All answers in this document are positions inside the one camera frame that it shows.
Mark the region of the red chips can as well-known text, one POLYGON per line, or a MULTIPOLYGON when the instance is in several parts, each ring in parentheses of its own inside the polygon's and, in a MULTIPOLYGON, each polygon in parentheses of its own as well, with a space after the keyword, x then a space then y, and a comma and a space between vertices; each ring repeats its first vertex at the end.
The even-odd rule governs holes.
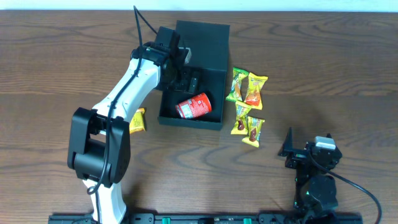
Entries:
POLYGON ((210 100, 205 93, 185 100, 175 108, 182 119, 198 118, 212 111, 210 100))

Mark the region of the dark green box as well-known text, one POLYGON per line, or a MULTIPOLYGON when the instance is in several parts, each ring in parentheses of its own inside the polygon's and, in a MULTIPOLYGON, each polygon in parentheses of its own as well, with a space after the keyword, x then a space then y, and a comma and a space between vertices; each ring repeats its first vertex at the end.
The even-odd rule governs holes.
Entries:
POLYGON ((158 120, 160 124, 189 128, 220 130, 223 126, 223 106, 229 60, 229 25, 205 22, 177 21, 179 47, 190 48, 192 57, 183 67, 184 75, 201 73, 195 93, 188 90, 163 92, 158 120), (175 106, 200 93, 210 100, 212 111, 201 117, 182 119, 175 106))

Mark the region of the small yellow snack packet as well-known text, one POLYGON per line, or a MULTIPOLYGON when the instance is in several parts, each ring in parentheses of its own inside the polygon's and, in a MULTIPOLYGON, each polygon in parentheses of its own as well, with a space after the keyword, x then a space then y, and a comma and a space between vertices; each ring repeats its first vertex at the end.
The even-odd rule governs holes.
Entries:
POLYGON ((129 125, 130 134, 146 130, 144 123, 144 113, 145 113, 144 108, 137 109, 129 125))

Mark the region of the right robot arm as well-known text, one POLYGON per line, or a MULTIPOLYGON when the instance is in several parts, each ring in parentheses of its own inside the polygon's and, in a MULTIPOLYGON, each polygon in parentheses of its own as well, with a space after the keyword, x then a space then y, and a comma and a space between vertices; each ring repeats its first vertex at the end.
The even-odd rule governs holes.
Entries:
POLYGON ((303 149, 293 146, 289 128, 278 155, 285 157, 285 167, 296 170, 294 209, 296 223, 339 223, 335 179, 328 172, 343 157, 330 134, 317 136, 303 149))

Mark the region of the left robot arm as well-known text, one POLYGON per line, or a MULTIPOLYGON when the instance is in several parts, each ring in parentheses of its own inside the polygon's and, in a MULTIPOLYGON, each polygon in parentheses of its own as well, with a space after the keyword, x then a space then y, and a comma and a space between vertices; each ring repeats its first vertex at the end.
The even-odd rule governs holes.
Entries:
POLYGON ((95 207, 91 223, 121 223, 126 204, 120 181, 131 156, 129 125, 153 90, 186 90, 183 67, 191 50, 179 47, 180 34, 160 27, 155 41, 131 52, 128 68, 110 93, 92 109, 72 116, 67 166, 87 186, 95 207))

